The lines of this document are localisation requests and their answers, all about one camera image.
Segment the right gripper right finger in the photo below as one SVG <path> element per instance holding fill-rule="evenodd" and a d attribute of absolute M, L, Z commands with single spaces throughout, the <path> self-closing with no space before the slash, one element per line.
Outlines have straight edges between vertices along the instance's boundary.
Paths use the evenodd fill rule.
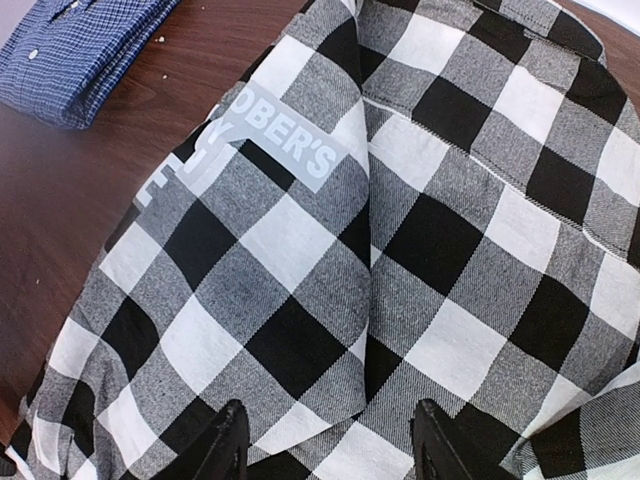
<path fill-rule="evenodd" d="M 417 479 L 504 479 L 505 470 L 490 461 L 433 400 L 420 400 L 413 417 Z"/>

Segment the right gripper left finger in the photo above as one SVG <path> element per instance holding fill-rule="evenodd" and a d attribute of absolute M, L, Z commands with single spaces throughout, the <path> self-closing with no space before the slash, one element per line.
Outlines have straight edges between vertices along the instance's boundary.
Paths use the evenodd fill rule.
<path fill-rule="evenodd" d="M 183 454 L 178 479 L 247 479 L 249 420 L 240 400 L 229 400 Z"/>

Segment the black white checked shirt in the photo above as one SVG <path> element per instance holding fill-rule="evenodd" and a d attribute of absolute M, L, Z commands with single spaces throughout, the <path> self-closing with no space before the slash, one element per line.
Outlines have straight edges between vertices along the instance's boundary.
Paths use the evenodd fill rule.
<path fill-rule="evenodd" d="M 639 119 L 553 1 L 309 1 L 145 181 L 1 449 L 11 479 L 639 475 Z"/>

